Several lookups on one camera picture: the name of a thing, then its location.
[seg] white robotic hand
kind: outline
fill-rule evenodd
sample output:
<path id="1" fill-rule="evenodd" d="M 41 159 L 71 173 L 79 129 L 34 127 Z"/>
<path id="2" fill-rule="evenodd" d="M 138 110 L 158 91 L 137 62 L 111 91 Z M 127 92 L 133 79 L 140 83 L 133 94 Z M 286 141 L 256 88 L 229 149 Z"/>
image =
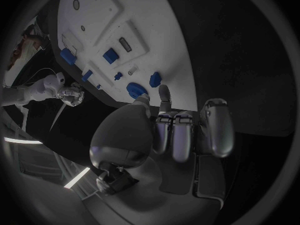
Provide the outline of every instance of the white robotic hand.
<path id="1" fill-rule="evenodd" d="M 75 107 L 82 103 L 84 92 L 82 87 L 73 82 L 71 87 L 65 87 L 65 77 L 62 72 L 48 75 L 31 86 L 18 86 L 3 89 L 3 102 L 1 106 L 26 105 L 31 100 L 44 101 L 46 99 L 61 99 L 65 104 Z"/>

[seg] light strip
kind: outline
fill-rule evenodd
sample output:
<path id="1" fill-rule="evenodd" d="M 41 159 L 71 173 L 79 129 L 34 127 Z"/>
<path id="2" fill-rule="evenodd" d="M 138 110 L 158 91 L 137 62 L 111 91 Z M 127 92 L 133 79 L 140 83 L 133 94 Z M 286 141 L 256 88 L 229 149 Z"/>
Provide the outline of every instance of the light strip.
<path id="1" fill-rule="evenodd" d="M 70 189 L 75 183 L 78 182 L 88 171 L 90 170 L 89 167 L 84 169 L 81 173 L 79 173 L 76 177 L 74 177 L 67 185 L 64 186 L 66 189 Z"/>
<path id="2" fill-rule="evenodd" d="M 4 140 L 6 142 L 16 143 L 16 144 L 42 144 L 42 142 L 40 141 L 19 140 L 19 139 L 13 139 L 8 137 L 4 137 Z"/>

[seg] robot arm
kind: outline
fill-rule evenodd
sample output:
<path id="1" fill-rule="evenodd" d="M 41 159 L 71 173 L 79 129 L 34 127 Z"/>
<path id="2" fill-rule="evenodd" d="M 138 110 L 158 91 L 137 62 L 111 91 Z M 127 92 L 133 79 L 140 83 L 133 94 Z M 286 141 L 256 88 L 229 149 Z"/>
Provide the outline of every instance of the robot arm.
<path id="1" fill-rule="evenodd" d="M 65 77 L 62 72 L 48 75 L 31 86 L 18 86 L 3 89 L 3 102 L 1 106 L 27 105 L 31 100 L 44 101 L 46 99 L 61 99 L 65 104 L 75 107 L 82 103 L 85 93 L 82 87 L 73 82 L 65 87 Z"/>

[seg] blue plastic part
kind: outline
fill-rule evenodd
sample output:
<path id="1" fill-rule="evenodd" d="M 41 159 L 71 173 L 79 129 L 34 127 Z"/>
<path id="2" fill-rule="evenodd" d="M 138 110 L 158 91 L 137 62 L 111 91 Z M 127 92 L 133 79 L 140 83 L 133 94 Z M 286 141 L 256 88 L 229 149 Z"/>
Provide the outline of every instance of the blue plastic part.
<path id="1" fill-rule="evenodd" d="M 66 60 L 66 62 L 68 64 L 70 64 L 71 66 L 75 64 L 77 57 L 75 57 L 71 51 L 67 48 L 64 48 L 63 50 L 61 50 L 60 52 L 60 56 Z"/>
<path id="2" fill-rule="evenodd" d="M 86 74 L 84 74 L 84 76 L 81 78 L 82 81 L 86 82 L 88 80 L 88 78 L 93 74 L 93 72 L 91 70 L 88 70 L 86 72 Z"/>
<path id="3" fill-rule="evenodd" d="M 109 64 L 112 64 L 119 58 L 118 54 L 112 48 L 110 48 L 106 53 L 104 53 L 103 57 L 106 59 L 106 61 L 109 62 Z"/>
<path id="4" fill-rule="evenodd" d="M 114 80 L 120 80 L 120 78 L 123 77 L 123 74 L 118 72 L 115 76 L 114 76 Z"/>
<path id="5" fill-rule="evenodd" d="M 127 85 L 126 87 L 130 97 L 132 97 L 133 99 L 137 99 L 138 96 L 142 95 L 142 94 L 148 94 L 147 90 L 145 88 L 143 88 L 141 85 L 135 83 L 135 82 L 131 82 Z"/>
<path id="6" fill-rule="evenodd" d="M 162 78 L 160 74 L 156 71 L 155 73 L 153 73 L 153 75 L 150 76 L 149 84 L 152 88 L 157 88 L 159 85 L 161 85 L 161 81 Z"/>

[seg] circular hole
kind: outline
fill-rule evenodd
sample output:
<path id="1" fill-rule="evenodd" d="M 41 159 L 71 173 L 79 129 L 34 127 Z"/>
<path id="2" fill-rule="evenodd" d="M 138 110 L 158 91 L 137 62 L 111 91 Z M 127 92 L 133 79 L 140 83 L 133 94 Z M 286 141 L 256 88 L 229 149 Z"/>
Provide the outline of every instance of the circular hole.
<path id="1" fill-rule="evenodd" d="M 79 1 L 78 1 L 78 0 L 74 0 L 74 1 L 73 1 L 73 8 L 74 8 L 75 10 L 78 10 L 78 9 L 79 9 Z"/>

